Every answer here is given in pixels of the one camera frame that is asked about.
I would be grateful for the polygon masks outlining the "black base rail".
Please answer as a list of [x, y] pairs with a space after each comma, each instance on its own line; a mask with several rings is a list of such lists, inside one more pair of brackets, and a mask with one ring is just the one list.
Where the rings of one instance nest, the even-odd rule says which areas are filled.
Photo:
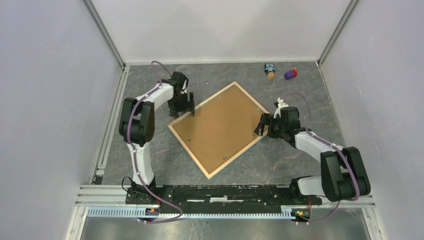
[[271, 214], [315, 200], [284, 185], [162, 185], [153, 195], [126, 191], [128, 205], [158, 205], [161, 214]]

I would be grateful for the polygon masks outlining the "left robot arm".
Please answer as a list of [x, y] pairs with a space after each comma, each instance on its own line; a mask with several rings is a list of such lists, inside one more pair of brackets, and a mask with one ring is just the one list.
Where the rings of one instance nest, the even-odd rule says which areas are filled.
[[189, 79], [174, 71], [169, 79], [161, 79], [152, 89], [136, 98], [124, 99], [119, 121], [119, 134], [131, 153], [133, 178], [131, 190], [145, 204], [157, 198], [155, 175], [151, 166], [150, 142], [155, 134], [155, 112], [168, 104], [170, 116], [195, 115], [193, 92], [188, 91]]

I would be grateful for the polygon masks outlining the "small wooden cube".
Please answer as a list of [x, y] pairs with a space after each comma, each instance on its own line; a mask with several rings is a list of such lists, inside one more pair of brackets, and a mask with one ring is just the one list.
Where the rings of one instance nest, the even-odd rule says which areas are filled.
[[267, 75], [266, 75], [266, 78], [268, 79], [268, 80], [270, 80], [270, 81], [273, 81], [274, 80], [274, 78], [275, 78], [275, 73], [274, 72], [268, 72], [267, 73]]

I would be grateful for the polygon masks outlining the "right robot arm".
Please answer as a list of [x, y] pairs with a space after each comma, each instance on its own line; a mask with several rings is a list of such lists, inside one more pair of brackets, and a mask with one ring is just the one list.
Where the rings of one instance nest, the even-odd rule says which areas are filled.
[[371, 192], [371, 183], [356, 147], [331, 143], [303, 127], [296, 107], [286, 106], [276, 113], [262, 113], [254, 130], [258, 136], [282, 139], [307, 153], [320, 164], [320, 176], [301, 176], [291, 180], [289, 199], [302, 204], [309, 196], [325, 197], [331, 202], [355, 201]]

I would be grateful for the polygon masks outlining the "purple and red block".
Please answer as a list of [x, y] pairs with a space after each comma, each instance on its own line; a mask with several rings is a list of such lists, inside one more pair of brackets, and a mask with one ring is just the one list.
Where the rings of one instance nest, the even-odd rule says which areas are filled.
[[298, 75], [298, 72], [295, 69], [291, 69], [291, 70], [284, 73], [284, 78], [286, 80], [291, 80], [291, 79], [297, 77], [297, 75]]

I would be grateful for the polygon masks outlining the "blue owl toy block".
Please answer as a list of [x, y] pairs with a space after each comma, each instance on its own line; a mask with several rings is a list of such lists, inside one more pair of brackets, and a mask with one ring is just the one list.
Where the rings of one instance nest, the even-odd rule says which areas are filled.
[[275, 71], [276, 71], [276, 68], [275, 68], [275, 65], [273, 63], [265, 63], [264, 64], [265, 74], [275, 73]]

